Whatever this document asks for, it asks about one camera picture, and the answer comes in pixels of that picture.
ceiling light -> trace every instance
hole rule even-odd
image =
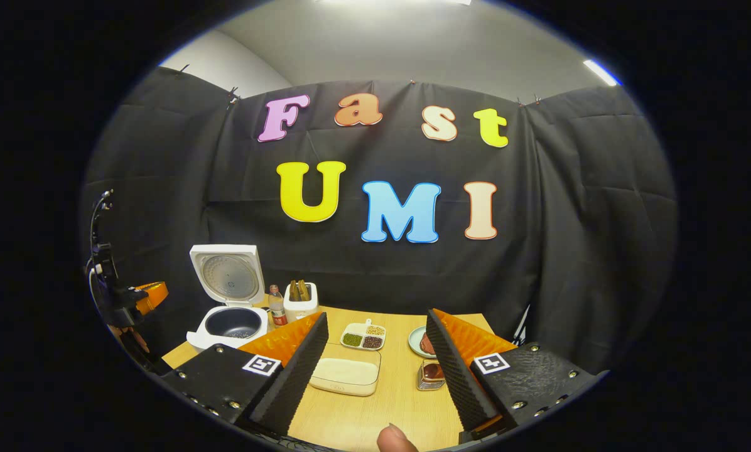
[[[593,71],[596,75],[599,75],[599,78],[604,80],[607,85],[615,86],[620,85],[619,81],[616,80],[613,75],[609,74],[609,72],[605,71],[602,66],[599,66],[598,64],[594,63],[593,60],[585,60],[583,63],[585,63],[585,66],[590,68],[591,71]]]
[[[459,3],[461,5],[469,6],[470,2],[472,0],[437,0],[441,3]],[[363,2],[363,0],[315,0],[316,3],[323,2],[323,3],[356,3],[356,2]]]

orange letter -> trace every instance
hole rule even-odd
[[[493,193],[496,187],[489,182],[465,183],[465,191],[470,194],[470,226],[465,229],[465,237],[473,240],[488,240],[499,232],[493,228]]]
[[[364,124],[372,126],[381,118],[383,114],[378,112],[378,97],[367,92],[348,95],[343,100],[339,100],[340,111],[336,112],[333,120],[338,126],[355,126]]]
[[[451,141],[457,137],[457,127],[451,121],[457,119],[451,109],[429,105],[422,112],[423,134],[432,140]]]

ceiling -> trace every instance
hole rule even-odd
[[[528,103],[604,85],[575,46],[484,0],[273,0],[219,29],[295,86],[414,79]]]

white tray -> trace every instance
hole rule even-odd
[[[384,334],[381,334],[381,335],[369,334],[367,333],[368,326],[376,326],[378,328],[381,328],[382,330],[384,330]],[[347,345],[344,341],[346,334],[361,336],[362,341],[361,343],[359,343],[359,346],[354,347],[352,345]],[[376,348],[362,347],[364,345],[364,340],[366,340],[367,337],[381,338],[381,345],[379,345]],[[341,343],[343,346],[348,347],[348,348],[358,348],[359,350],[378,350],[384,346],[384,343],[386,341],[387,341],[387,328],[384,328],[383,326],[379,326],[379,325],[372,325],[372,320],[370,320],[369,318],[367,319],[367,321],[364,321],[364,323],[349,323],[345,327],[345,331],[343,331],[342,335],[339,337],[339,343]]]
[[[379,367],[362,361],[322,358],[309,380],[309,384],[340,394],[365,397],[376,391]]]

green beans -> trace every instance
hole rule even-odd
[[[358,347],[359,344],[362,343],[362,337],[360,335],[352,335],[350,333],[347,333],[343,338],[342,342],[345,345],[350,345],[351,347]]]

